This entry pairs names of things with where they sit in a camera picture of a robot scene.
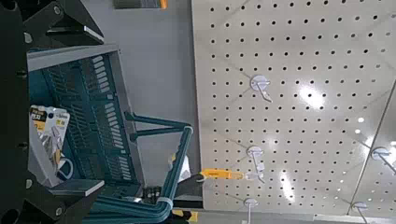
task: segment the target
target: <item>perforated ceiling panel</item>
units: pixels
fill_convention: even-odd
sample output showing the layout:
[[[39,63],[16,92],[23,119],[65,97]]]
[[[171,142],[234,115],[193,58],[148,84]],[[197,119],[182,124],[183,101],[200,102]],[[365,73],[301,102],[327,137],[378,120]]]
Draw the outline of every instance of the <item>perforated ceiling panel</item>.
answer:
[[[254,198],[254,212],[348,212],[394,81],[395,9],[192,1],[202,166],[255,172],[251,146],[265,164],[264,183],[206,183],[205,209],[246,210]],[[257,75],[272,103],[250,87]]]

